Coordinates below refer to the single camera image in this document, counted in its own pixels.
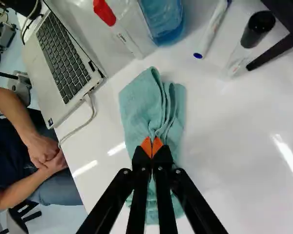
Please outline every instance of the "blue jeans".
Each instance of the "blue jeans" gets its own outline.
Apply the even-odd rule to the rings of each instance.
[[[29,164],[25,168],[30,174],[37,169]],[[44,206],[51,204],[64,206],[78,206],[83,202],[77,191],[73,177],[68,169],[60,171],[42,183],[28,198]]]
[[[28,112],[41,135],[58,141],[55,132],[45,127],[40,111],[28,109]],[[24,168],[27,175],[33,174],[37,170],[31,162]],[[54,174],[42,183],[28,199],[44,206],[51,204],[77,206],[83,204],[69,169]]]

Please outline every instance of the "white table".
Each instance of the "white table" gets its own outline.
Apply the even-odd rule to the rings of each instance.
[[[85,208],[89,213],[116,173],[130,168],[118,93],[144,69],[156,66],[162,80],[187,88],[180,164],[227,231],[293,234],[293,50],[237,80],[222,81],[222,67],[250,15],[265,7],[259,1],[234,1],[208,57],[200,61],[192,54],[211,5],[207,0],[197,2],[186,9],[192,24],[185,38],[143,61],[133,61],[109,78],[94,94],[95,119],[63,144]],[[256,52],[286,34],[278,23]],[[80,106],[56,129],[58,137],[80,126],[90,114],[86,104]],[[124,207],[111,233],[126,233],[128,215]],[[177,226],[179,233],[192,233],[185,216]],[[158,232],[158,226],[146,228],[146,233]]]

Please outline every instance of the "white cable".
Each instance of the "white cable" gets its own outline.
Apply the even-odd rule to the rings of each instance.
[[[32,12],[31,12],[31,13],[27,16],[27,18],[25,19],[24,25],[23,25],[23,27],[21,28],[21,33],[20,33],[21,40],[22,40],[23,31],[24,31],[24,28],[26,27],[27,21],[28,21],[28,19],[34,14],[34,12],[36,11],[37,6],[38,6],[38,2],[39,2],[39,1],[40,1],[40,0],[36,0],[36,4],[35,4],[35,6],[34,6],[34,9],[32,10]]]
[[[77,133],[79,130],[81,130],[82,128],[84,128],[85,126],[87,126],[93,119],[94,117],[96,116],[97,114],[97,111],[96,109],[94,108],[94,105],[93,105],[93,102],[92,102],[92,99],[90,97],[89,94],[86,94],[84,96],[84,100],[88,103],[88,105],[90,106],[91,110],[92,110],[92,114],[91,114],[91,117],[88,119],[87,122],[85,122],[83,125],[79,126],[78,128],[76,128],[75,130],[73,130],[72,132],[68,133],[67,135],[65,135],[60,141],[59,141],[59,148],[61,147],[61,145],[67,140],[69,139],[72,135],[74,135],[75,133]]]

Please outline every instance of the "towel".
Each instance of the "towel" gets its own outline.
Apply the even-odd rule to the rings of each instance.
[[[185,122],[186,89],[180,84],[161,82],[156,68],[150,67],[119,93],[125,144],[130,158],[146,137],[159,137],[168,145],[178,163],[180,141]],[[126,201],[130,207],[133,193]],[[178,199],[171,193],[175,217],[183,215]],[[149,184],[146,224],[158,224],[155,182]]]

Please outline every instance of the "blue marker cap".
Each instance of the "blue marker cap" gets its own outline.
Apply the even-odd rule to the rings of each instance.
[[[203,55],[201,55],[199,53],[194,53],[193,56],[196,57],[197,59],[202,59],[203,58]]]

